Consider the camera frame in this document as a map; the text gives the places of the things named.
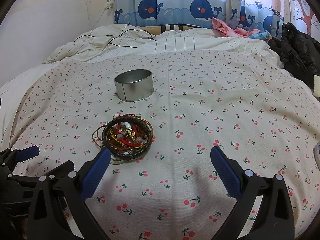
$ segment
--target pile of bracelets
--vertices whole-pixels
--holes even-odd
[[[103,129],[101,138],[98,131]],[[100,146],[93,138],[95,135],[102,141]],[[153,138],[151,124],[134,114],[114,117],[106,125],[102,125],[92,134],[92,139],[99,147],[106,147],[111,152],[111,158],[123,162],[139,158],[150,148]]]

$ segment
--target blue curtain with whales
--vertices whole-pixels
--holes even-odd
[[[287,0],[115,0],[115,21],[135,26],[189,24],[212,28],[211,18],[231,28],[269,31],[280,38]]]

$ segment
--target white bedsheet with cherry pattern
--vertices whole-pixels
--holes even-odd
[[[146,68],[155,92],[138,102],[115,95],[114,77]],[[78,170],[99,149],[92,132],[114,114],[137,114],[154,128],[149,152],[110,165],[86,201],[111,239],[211,239],[229,215],[230,198],[210,161],[219,145],[243,169],[284,176],[295,235],[320,207],[313,158],[319,109],[293,80],[258,54],[198,50],[126,56],[98,63],[62,60],[25,94],[11,144],[40,154],[14,173],[39,177],[71,160]],[[253,223],[252,209],[243,233]]]

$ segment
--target black leather bracelet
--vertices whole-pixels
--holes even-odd
[[[148,139],[142,149],[137,150],[134,153],[129,153],[127,155],[124,155],[116,151],[114,147],[108,143],[108,137],[107,137],[108,131],[112,129],[112,127],[115,124],[118,124],[120,122],[133,123],[145,131]],[[119,116],[114,118],[112,121],[108,123],[108,125],[103,129],[103,132],[102,132],[102,145],[108,148],[110,152],[119,160],[132,160],[132,159],[141,157],[150,149],[151,140],[152,140],[152,133],[149,127],[142,120],[139,120],[138,118],[135,118],[135,117],[129,117],[129,116]]]

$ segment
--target tree wall decal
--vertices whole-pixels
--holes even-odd
[[[310,9],[310,15],[307,15],[306,14],[306,12],[305,12],[305,9],[304,9],[304,7],[303,7],[303,5],[302,5],[302,1],[301,0],[297,0],[298,1],[298,3],[300,4],[300,7],[301,7],[301,10],[299,10],[299,9],[295,9],[295,10],[297,10],[297,12],[299,13],[299,12],[302,12],[303,13],[303,16],[301,16],[301,18],[299,18],[299,19],[301,19],[302,21],[304,21],[305,23],[306,23],[306,25],[307,25],[307,30],[308,30],[308,34],[309,35],[311,35],[311,19],[312,19],[312,17],[315,15],[314,14],[314,12],[312,11],[312,9],[311,9],[311,7],[309,7],[309,9]]]

